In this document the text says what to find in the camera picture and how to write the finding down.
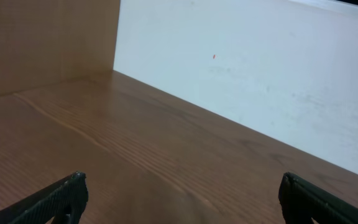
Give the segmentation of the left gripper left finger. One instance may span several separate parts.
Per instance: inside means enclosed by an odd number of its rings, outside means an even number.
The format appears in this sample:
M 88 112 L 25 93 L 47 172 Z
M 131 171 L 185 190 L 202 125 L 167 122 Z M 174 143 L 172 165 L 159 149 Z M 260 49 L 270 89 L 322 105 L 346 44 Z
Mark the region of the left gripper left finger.
M 87 202 L 86 174 L 74 172 L 0 210 L 0 224 L 79 224 Z

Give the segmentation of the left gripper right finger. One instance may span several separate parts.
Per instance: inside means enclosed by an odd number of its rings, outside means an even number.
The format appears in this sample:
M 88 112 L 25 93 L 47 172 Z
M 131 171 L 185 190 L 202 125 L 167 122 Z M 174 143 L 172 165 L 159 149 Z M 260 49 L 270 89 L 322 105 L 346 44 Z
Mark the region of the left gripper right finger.
M 282 177 L 278 199 L 286 224 L 358 223 L 358 208 L 291 172 Z

